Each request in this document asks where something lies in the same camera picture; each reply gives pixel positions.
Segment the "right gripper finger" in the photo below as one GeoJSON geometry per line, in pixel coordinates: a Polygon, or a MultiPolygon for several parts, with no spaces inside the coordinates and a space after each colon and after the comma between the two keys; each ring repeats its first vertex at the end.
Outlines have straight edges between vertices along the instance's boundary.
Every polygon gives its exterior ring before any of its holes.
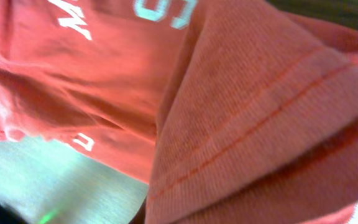
{"type": "Polygon", "coordinates": [[[129,222],[129,224],[144,224],[145,223],[145,206],[147,199],[142,202],[138,212],[135,214],[133,219],[129,222]]]}

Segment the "orange t-shirt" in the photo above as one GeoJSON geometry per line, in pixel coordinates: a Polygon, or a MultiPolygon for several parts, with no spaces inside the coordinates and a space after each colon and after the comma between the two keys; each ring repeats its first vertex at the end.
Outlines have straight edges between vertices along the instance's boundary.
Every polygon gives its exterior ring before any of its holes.
{"type": "Polygon", "coordinates": [[[146,223],[343,223],[358,30],[263,0],[0,0],[0,141],[148,184],[146,223]]]}

